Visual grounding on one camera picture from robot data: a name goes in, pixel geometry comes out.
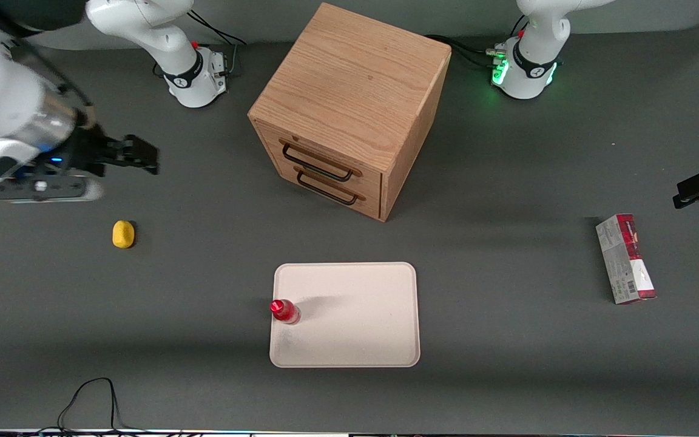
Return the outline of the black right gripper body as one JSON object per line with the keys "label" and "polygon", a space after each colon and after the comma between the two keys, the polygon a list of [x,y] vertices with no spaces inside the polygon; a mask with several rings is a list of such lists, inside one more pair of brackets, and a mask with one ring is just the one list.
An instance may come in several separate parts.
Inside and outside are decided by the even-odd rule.
{"label": "black right gripper body", "polygon": [[97,177],[105,177],[106,166],[114,158],[113,140],[106,136],[102,127],[95,125],[89,129],[78,127],[58,148],[62,158],[62,168],[88,172]]}

